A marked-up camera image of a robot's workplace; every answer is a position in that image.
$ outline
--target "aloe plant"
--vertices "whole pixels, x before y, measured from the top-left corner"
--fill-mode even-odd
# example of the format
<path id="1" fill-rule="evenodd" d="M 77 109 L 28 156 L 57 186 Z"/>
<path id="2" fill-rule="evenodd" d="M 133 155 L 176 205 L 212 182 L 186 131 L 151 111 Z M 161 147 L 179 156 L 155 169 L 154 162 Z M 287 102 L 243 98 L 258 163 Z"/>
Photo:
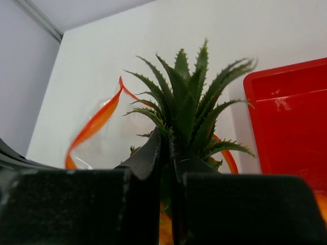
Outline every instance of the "aloe plant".
<path id="1" fill-rule="evenodd" d="M 235 141 L 214 139 L 213 135 L 217 117 L 224 109 L 238 102 L 249 104 L 246 100 L 231 100 L 218 104 L 217 100 L 228 84 L 254 69 L 255 60 L 244 58 L 228 65 L 217 74 L 206 93 L 202 94 L 208 70 L 207 39 L 200 48 L 195 70 L 192 73 L 189 70 L 184 49 L 178 52 L 174 67 L 169 66 L 159 55 L 156 57 L 166 71 L 171 86 L 152 63 L 138 56 L 150 67 L 159 86 L 139 73 L 126 71 L 140 79 L 149 88 L 149 91 L 144 94 L 155 99 L 155 101 L 136 101 L 145 103 L 151 108 L 135 108 L 127 114 L 136 112 L 149 117 L 156 124 L 164 139 L 168 139 L 174 132 L 180 137 L 180 142 L 184 146 L 190 148 L 215 169 L 221 162 L 215 161 L 211 156 L 217 152 L 236 150 L 254 156 L 254 153 L 247 147 Z"/>

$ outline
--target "red tray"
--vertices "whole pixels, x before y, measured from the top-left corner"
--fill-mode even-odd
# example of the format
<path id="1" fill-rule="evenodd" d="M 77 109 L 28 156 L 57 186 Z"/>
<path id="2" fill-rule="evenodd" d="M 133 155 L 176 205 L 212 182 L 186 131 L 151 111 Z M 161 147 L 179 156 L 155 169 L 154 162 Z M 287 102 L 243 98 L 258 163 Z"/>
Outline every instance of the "red tray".
<path id="1" fill-rule="evenodd" d="M 327 194 L 327 58 L 244 79 L 263 174 L 290 174 Z"/>

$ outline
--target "white wall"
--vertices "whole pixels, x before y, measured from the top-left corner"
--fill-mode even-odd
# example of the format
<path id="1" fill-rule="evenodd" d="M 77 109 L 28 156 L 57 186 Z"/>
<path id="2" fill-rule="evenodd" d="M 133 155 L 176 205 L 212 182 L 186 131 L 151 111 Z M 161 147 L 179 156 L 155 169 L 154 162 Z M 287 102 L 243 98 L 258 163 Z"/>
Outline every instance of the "white wall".
<path id="1" fill-rule="evenodd" d="M 183 47 L 193 64 L 207 37 L 208 83 L 228 63 L 243 57 L 258 57 L 258 70 L 323 58 L 327 56 L 326 12 L 324 0 L 156 0 L 67 31 L 28 157 L 63 167 L 81 121 L 98 101 L 112 96 L 120 75 L 132 92 L 144 91 L 140 81 L 122 71 L 153 77 L 135 55 L 158 64 L 154 56 L 158 52 L 172 63 Z M 239 78 L 232 83 L 221 100 L 244 98 L 242 82 Z M 52 130 L 45 135 L 48 128 Z M 224 111 L 217 134 L 255 149 L 246 105 Z M 233 155 L 243 173 L 260 171 L 257 159 Z"/>
<path id="2" fill-rule="evenodd" d="M 0 137 L 22 155 L 58 49 L 59 44 L 17 5 L 0 1 Z"/>
<path id="3" fill-rule="evenodd" d="M 32 0 L 63 32 L 153 0 Z"/>

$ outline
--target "gray wall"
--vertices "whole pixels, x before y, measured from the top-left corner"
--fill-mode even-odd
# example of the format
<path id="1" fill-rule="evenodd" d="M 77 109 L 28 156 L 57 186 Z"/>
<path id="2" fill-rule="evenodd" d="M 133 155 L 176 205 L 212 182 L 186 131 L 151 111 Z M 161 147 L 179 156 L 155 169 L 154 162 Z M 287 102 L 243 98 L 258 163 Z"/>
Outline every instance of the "gray wall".
<path id="1" fill-rule="evenodd" d="M 0 0 L 0 137 L 22 155 L 58 50 L 59 44 L 17 5 Z"/>

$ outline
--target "white ceiling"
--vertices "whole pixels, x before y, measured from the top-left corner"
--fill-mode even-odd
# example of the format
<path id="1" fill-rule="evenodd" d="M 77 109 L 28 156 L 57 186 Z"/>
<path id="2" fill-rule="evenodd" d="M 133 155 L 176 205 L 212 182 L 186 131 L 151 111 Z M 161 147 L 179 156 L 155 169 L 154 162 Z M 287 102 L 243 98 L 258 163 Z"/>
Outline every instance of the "white ceiling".
<path id="1" fill-rule="evenodd" d="M 152 1 L 154 0 L 32 0 L 62 32 Z"/>

